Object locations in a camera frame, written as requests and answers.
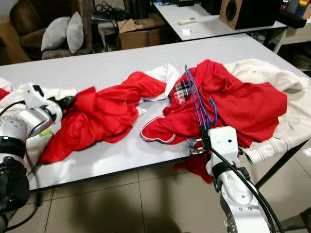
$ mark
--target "brown leather chair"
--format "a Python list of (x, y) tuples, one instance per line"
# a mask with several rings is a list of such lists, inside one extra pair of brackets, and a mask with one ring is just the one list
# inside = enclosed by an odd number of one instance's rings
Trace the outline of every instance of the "brown leather chair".
[[(19, 43), (32, 60), (89, 54), (93, 51), (92, 0), (19, 0), (10, 12), (10, 20), (20, 36)], [(84, 44), (72, 54), (65, 43), (61, 48), (41, 52), (45, 29), (56, 18), (79, 12), (83, 22)]]

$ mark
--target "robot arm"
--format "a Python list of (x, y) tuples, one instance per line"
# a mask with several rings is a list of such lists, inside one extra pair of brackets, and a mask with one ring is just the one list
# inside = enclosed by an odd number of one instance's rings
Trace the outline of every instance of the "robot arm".
[(0, 117), (0, 233), (4, 232), (13, 213), (30, 195), (24, 155), (26, 139), (58, 123), (63, 111), (71, 107), (74, 97), (59, 101), (46, 100), (38, 86), (24, 89), (26, 109), (16, 115)]
[[(237, 167), (242, 176), (248, 176), (240, 167), (236, 130), (232, 127), (218, 127), (207, 132), (201, 129), (203, 148), (190, 154), (207, 153), (214, 148), (229, 163)], [(259, 210), (259, 203), (241, 179), (214, 153), (207, 165), (207, 172), (214, 177), (220, 191), (220, 204), (227, 216), (225, 225), (229, 233), (270, 233), (268, 224)]]

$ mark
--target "gray pillow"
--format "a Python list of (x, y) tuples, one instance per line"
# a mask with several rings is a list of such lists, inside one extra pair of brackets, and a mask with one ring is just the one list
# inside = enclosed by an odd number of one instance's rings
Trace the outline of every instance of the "gray pillow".
[(56, 49), (65, 42), (69, 20), (70, 17), (60, 17), (49, 24), (42, 37), (41, 51)]
[(67, 27), (67, 43), (70, 51), (75, 53), (83, 45), (83, 24), (78, 12), (71, 17)]

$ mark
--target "remote control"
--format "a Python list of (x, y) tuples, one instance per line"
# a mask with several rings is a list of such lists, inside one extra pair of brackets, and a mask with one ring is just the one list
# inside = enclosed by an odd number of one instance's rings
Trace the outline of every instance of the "remote control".
[(189, 23), (195, 23), (197, 21), (196, 18), (186, 18), (186, 19), (182, 19), (178, 22), (178, 24), (180, 25), (185, 25), (185, 24), (189, 24)]

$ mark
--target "white table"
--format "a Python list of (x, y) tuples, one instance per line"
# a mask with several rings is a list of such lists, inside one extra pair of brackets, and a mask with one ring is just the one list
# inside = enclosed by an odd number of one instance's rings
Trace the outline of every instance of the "white table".
[[(33, 82), (47, 88), (76, 88), (78, 91), (95, 85), (100, 90), (119, 84), (134, 71), (150, 70), (165, 63), (171, 63), (182, 73), (185, 64), (193, 67), (205, 59), (228, 63), (249, 58), (268, 61), (304, 76), (245, 34), (2, 66), (0, 76), (15, 84)], [(160, 115), (168, 104), (168, 100), (144, 103), (142, 107), (147, 113), (139, 117), (132, 131), (118, 143), (97, 143), (72, 153), (63, 162), (41, 166), (38, 170), (41, 186), (60, 185), (187, 156), (187, 142), (178, 145), (147, 143), (139, 135), (142, 125)], [(34, 179), (30, 185), (31, 189), (36, 189)]]
[[(267, 29), (285, 29), (287, 27), (285, 24), (276, 21), (273, 26), (234, 30), (223, 23), (219, 19), (219, 16), (210, 15), (200, 4), (179, 7), (177, 5), (161, 5), (160, 3), (155, 3), (155, 7), (182, 41), (254, 32)], [(197, 22), (186, 25), (178, 24), (179, 20), (191, 17), (197, 18)], [(182, 29), (186, 28), (191, 29), (191, 35), (182, 34)]]

